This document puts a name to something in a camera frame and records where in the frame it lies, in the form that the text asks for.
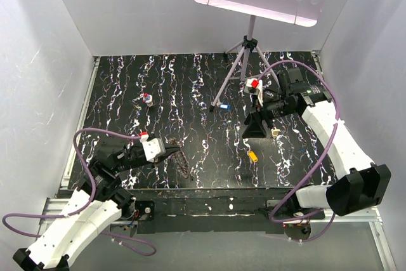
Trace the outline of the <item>silver keyring holder with keys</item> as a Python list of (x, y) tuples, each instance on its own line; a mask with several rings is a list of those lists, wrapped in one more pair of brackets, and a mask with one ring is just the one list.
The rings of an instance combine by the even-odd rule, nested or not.
[(172, 154), (172, 158), (176, 162), (177, 172), (182, 178), (188, 179), (190, 177), (190, 167), (186, 155), (181, 149), (181, 144), (175, 138), (170, 138), (169, 143), (180, 148), (178, 151)]

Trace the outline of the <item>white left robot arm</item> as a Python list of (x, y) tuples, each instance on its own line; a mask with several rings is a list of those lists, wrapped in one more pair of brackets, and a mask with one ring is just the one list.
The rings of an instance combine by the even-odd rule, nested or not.
[(177, 145), (153, 138), (120, 150), (100, 149), (52, 224), (13, 260), (22, 270), (68, 270), (86, 246), (118, 219), (137, 221), (154, 212), (152, 201), (138, 202), (122, 187), (120, 173), (159, 163), (180, 151)]

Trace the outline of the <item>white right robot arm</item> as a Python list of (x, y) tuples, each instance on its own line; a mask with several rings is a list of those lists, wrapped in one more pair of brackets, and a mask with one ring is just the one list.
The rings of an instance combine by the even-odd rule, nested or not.
[(337, 177), (332, 185), (300, 186), (287, 202), (288, 213), (299, 219), (310, 209), (331, 209), (345, 216), (379, 205), (391, 172), (387, 165), (377, 165), (336, 117), (332, 95), (321, 84), (305, 82), (298, 68), (279, 72), (277, 78), (280, 89), (274, 98), (265, 96), (259, 79), (246, 81), (244, 90), (253, 96), (254, 106), (243, 138), (264, 138), (274, 119), (298, 114), (327, 150)]

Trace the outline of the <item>yellow tagged key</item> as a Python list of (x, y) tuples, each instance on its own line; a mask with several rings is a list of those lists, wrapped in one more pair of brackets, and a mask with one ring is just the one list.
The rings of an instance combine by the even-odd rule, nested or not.
[(259, 161), (257, 155), (252, 150), (248, 150), (247, 155), (250, 159), (250, 162), (257, 163)]

